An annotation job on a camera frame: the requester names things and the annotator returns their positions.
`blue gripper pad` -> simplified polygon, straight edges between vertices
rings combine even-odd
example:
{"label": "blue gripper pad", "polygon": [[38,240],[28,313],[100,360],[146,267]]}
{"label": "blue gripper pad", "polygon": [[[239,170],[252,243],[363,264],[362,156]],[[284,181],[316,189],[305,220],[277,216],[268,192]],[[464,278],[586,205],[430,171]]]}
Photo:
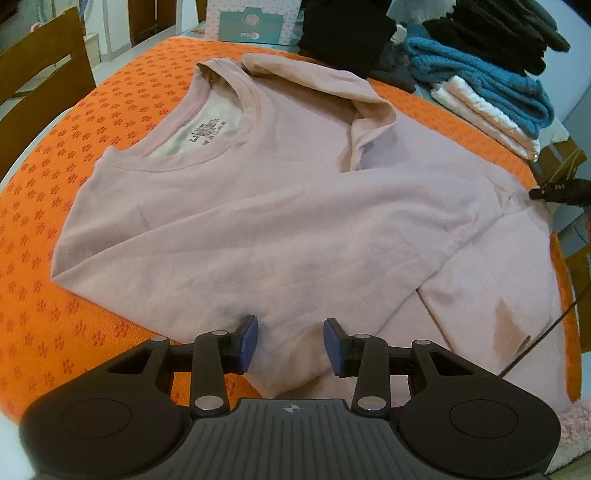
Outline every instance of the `blue gripper pad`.
{"label": "blue gripper pad", "polygon": [[242,344],[240,345],[238,364],[243,372],[248,372],[248,368],[251,366],[251,361],[255,354],[257,342],[258,319],[253,316],[250,325],[246,327],[246,331],[242,336]]}
{"label": "blue gripper pad", "polygon": [[324,321],[323,336],[324,350],[326,350],[326,354],[329,356],[330,366],[335,375],[339,377],[345,373],[345,360],[343,359],[341,345],[342,339],[338,332],[332,328],[328,319]]}

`black cable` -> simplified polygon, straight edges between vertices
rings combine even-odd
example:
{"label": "black cable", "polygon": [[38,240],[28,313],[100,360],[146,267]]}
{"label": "black cable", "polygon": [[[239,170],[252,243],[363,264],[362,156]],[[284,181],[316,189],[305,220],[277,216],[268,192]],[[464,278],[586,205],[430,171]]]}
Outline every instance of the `black cable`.
{"label": "black cable", "polygon": [[499,374],[499,377],[503,378],[507,373],[513,370],[514,366],[521,362],[528,353],[530,353],[542,340],[544,340],[544,338],[546,338],[548,334],[552,330],[554,330],[560,322],[564,320],[564,318],[570,313],[570,311],[575,307],[575,305],[578,302],[580,302],[582,298],[589,292],[590,287],[591,281],[587,283],[587,286],[583,289],[581,295],[579,295],[579,297],[570,305],[570,307],[564,311],[564,313],[558,318],[558,320],[556,320],[552,325],[550,325],[550,327],[544,333],[542,333],[542,335],[540,335],[535,342],[533,342],[528,348],[523,350],[523,352],[521,352],[517,356],[517,358],[515,358],[515,360],[513,360],[507,367],[505,367],[505,369]]}

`pink fluffy rug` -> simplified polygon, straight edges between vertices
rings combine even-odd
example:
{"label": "pink fluffy rug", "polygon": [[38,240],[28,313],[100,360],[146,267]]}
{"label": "pink fluffy rug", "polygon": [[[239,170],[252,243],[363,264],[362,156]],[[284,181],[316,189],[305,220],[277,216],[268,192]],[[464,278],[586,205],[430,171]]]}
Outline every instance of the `pink fluffy rug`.
{"label": "pink fluffy rug", "polygon": [[558,415],[560,444],[550,462],[552,473],[591,450],[591,398],[582,398],[567,413]]}

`blue knit sweater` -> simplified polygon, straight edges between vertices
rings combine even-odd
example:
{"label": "blue knit sweater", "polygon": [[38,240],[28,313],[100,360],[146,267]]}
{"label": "blue knit sweater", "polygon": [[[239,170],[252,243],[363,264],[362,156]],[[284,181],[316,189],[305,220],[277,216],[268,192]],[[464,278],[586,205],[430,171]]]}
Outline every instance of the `blue knit sweater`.
{"label": "blue knit sweater", "polygon": [[554,120],[554,108],[539,80],[446,47],[433,40],[422,25],[411,24],[407,30],[404,47],[412,63],[411,73],[417,80],[438,83],[454,75],[460,76],[531,138],[538,138],[540,128],[549,126]]}

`white folded towel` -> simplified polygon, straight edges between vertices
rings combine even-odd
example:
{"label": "white folded towel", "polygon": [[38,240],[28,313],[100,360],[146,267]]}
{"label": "white folded towel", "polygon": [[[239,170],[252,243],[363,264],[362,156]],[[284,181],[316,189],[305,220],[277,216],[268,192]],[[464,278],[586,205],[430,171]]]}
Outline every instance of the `white folded towel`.
{"label": "white folded towel", "polygon": [[521,158],[534,161],[537,159],[537,154],[535,152],[526,150],[515,139],[502,132],[482,115],[476,113],[474,110],[470,109],[467,104],[449,93],[442,84],[434,85],[433,90],[431,90],[431,96],[444,107],[450,109],[466,122],[474,125],[477,129],[483,131],[489,137],[493,138],[504,147],[507,147]]}
{"label": "white folded towel", "polygon": [[[490,135],[492,138],[509,148],[520,157],[529,160],[537,159],[537,155],[540,154],[540,142],[528,137],[513,120],[511,120],[497,107],[491,105],[489,102],[484,100],[484,98],[479,96],[463,78],[455,75],[447,82],[441,83],[438,90],[444,90],[448,94],[453,95],[457,100],[459,100],[460,103],[464,104],[465,107],[470,109],[477,116],[471,115],[463,108],[463,114],[459,113],[445,103],[440,102],[454,113],[460,115],[462,118],[485,132],[487,135]],[[446,102],[453,103],[456,109],[459,108],[456,106],[457,102],[455,102],[454,99],[447,98]],[[490,124],[494,129],[490,129],[488,126],[484,125],[484,122]],[[520,145],[522,148],[515,148],[515,143]]]}

